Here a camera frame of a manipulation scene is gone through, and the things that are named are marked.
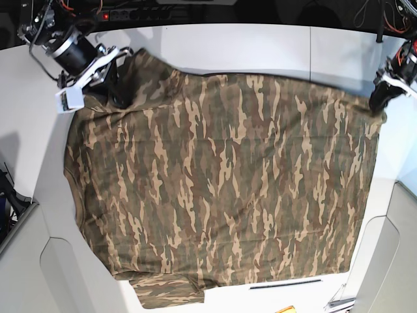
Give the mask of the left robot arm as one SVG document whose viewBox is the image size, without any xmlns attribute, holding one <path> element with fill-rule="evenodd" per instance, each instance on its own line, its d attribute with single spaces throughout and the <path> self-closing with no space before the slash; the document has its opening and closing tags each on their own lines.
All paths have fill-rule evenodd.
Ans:
<svg viewBox="0 0 417 313">
<path fill-rule="evenodd" d="M 392 21 L 387 18 L 385 7 L 386 1 L 381 1 L 376 42 L 382 42 L 385 30 L 403 36 L 405 41 L 376 71 L 375 88 L 369 98 L 369 108 L 374 113 L 383 111 L 389 101 L 401 95 L 416 98 L 412 88 L 416 83 L 416 1 L 393 1 Z"/>
</svg>

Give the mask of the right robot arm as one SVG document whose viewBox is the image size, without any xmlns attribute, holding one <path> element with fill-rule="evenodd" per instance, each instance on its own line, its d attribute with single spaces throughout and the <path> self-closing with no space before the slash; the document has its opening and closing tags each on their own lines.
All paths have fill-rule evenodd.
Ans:
<svg viewBox="0 0 417 313">
<path fill-rule="evenodd" d="M 117 86 L 117 61 L 131 56 L 133 51 L 129 47 L 94 46 L 87 36 L 97 24 L 94 16 L 77 15 L 64 1 L 45 1 L 41 5 L 21 2 L 18 36 L 28 45 L 29 55 L 45 69 L 33 53 L 34 46 L 40 46 L 62 68 L 57 77 L 51 77 L 59 89 L 55 100 L 60 113 L 82 109 L 88 93 L 110 98 L 117 108 L 130 105 Z"/>
</svg>

